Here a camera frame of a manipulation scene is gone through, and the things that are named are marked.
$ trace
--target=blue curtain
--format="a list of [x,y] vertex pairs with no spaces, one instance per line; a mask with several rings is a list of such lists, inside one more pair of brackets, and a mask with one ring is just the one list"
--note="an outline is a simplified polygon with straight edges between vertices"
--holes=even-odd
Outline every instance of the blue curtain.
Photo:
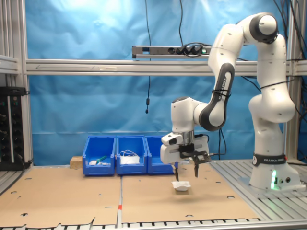
[[[179,0],[147,2],[152,45],[181,45]],[[273,1],[182,2],[185,44],[212,44],[223,25],[258,12],[273,13],[283,34]],[[132,46],[149,45],[144,0],[26,0],[26,27],[29,58],[131,60]],[[240,57],[257,60],[257,49],[245,46]],[[153,76],[149,114],[148,76],[29,76],[29,81],[34,163],[57,165],[80,156],[88,135],[165,135],[171,131],[171,101],[188,95],[208,102],[214,77]],[[232,93],[222,159],[251,159],[254,129],[248,103],[259,92],[235,77]],[[216,153],[218,132],[207,134],[210,152]]]

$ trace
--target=metal table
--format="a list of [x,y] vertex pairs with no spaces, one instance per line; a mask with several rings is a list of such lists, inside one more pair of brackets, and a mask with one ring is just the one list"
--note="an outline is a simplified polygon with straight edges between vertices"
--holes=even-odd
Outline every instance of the metal table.
[[[251,160],[213,161],[210,165],[232,186],[244,201],[259,215],[254,219],[220,219],[204,221],[177,221],[153,223],[121,223],[121,210],[118,211],[117,225],[93,226],[57,226],[46,230],[100,230],[129,228],[132,229],[307,229],[307,192],[280,193],[278,195],[264,195],[256,198],[238,180],[241,177],[250,177],[252,172]],[[307,167],[293,165],[302,177],[307,175]],[[9,186],[21,172],[0,172],[0,192]],[[22,228],[3,228],[0,230],[24,230]]]

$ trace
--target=green object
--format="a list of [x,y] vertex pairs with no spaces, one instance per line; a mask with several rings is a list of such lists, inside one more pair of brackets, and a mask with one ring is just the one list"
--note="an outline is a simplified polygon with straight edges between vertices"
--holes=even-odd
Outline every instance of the green object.
[[276,178],[276,170],[274,170],[272,173],[271,189],[274,189],[275,187],[275,178]]
[[96,164],[98,164],[99,162],[102,162],[106,158],[107,156],[103,156],[102,158],[99,158],[98,160],[96,160]]

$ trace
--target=franka emika robot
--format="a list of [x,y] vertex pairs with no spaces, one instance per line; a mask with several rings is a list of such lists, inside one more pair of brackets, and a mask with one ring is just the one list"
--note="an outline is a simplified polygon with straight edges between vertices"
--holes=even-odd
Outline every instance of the franka emika robot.
[[298,172],[286,162],[279,123],[292,119],[295,105],[286,81],[286,45],[270,13],[258,13],[237,24],[222,27],[211,48],[208,65],[215,75],[209,103],[188,96],[171,104],[172,132],[162,138],[161,161],[174,164],[188,158],[198,166],[211,161],[207,137],[195,137],[194,126],[216,131],[226,121],[226,106],[235,76],[235,64],[243,45],[258,49],[257,81],[261,94],[249,102],[255,129],[255,151],[250,185],[264,191],[301,190]]

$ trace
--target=blue storage bin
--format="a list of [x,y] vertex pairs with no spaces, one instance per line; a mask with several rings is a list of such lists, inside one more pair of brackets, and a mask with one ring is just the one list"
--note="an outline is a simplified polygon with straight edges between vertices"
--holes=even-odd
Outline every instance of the blue storage bin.
[[[86,176],[114,175],[116,136],[89,136],[82,155],[83,174]],[[103,156],[110,165],[89,165]]]
[[[120,152],[130,150],[140,157],[139,164],[121,164]],[[117,136],[117,162],[118,175],[146,174],[147,173],[147,149],[144,136]]]
[[146,136],[146,147],[148,152],[148,174],[174,174],[170,164],[164,164],[160,158],[162,136]]

